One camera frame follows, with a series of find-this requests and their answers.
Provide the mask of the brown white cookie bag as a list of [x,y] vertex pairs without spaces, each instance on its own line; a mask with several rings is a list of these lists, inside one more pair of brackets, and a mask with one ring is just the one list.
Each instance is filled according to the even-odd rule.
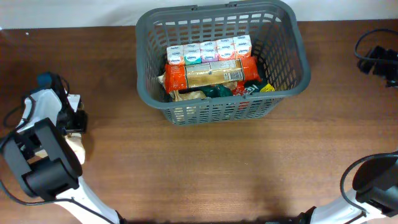
[[[70,146],[72,151],[75,153],[81,165],[85,163],[86,152],[83,146],[82,134],[72,133],[63,136],[66,143]],[[28,160],[28,163],[38,161],[39,159],[47,157],[47,153],[44,149],[39,150],[34,154],[32,158]]]

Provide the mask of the orange cracker package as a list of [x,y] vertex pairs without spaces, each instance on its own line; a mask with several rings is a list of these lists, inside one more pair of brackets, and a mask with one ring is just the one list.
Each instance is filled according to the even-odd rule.
[[201,86],[260,79],[256,59],[246,57],[184,66],[167,64],[164,87],[170,93]]

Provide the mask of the beige paper bag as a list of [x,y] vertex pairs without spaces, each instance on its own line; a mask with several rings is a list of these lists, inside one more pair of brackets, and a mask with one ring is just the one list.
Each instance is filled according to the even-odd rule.
[[[188,90],[186,93],[183,93],[182,90],[174,90],[169,93],[173,102],[177,101],[186,101],[186,100],[195,100],[195,99],[205,99],[206,96],[203,91],[195,90],[191,91]],[[175,116],[177,121],[181,122],[184,118],[188,118],[189,116],[193,116],[196,113],[196,106],[189,106],[186,108],[187,116],[183,113],[183,108],[175,108]]]

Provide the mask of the green red snack bag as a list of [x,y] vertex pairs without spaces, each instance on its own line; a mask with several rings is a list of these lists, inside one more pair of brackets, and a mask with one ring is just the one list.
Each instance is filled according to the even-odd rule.
[[275,88],[266,81],[251,80],[227,82],[217,85],[201,86],[196,90],[202,91],[206,97],[218,98],[227,96],[251,95],[259,92],[275,91]]

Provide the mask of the white tissue multipack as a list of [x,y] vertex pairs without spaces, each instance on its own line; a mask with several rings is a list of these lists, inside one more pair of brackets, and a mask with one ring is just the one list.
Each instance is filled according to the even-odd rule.
[[167,47],[170,65],[195,65],[220,60],[236,60],[251,56],[249,35],[240,35],[214,41],[206,41]]

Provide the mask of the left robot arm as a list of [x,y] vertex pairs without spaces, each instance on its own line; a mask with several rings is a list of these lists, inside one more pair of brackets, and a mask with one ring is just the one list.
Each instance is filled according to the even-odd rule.
[[23,96],[21,120],[2,138],[1,155],[24,193],[40,200],[26,202],[1,189],[21,205],[59,205],[81,223],[126,223],[83,178],[88,115],[80,95],[56,73],[40,74],[37,83]]

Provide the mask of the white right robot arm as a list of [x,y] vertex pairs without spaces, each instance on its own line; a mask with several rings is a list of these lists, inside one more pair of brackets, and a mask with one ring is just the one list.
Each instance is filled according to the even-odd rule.
[[[384,76],[388,87],[397,87],[397,52],[380,46],[359,58],[363,73]],[[290,223],[366,223],[397,215],[397,151],[365,156],[353,162],[340,179],[341,196],[331,203],[312,207]]]

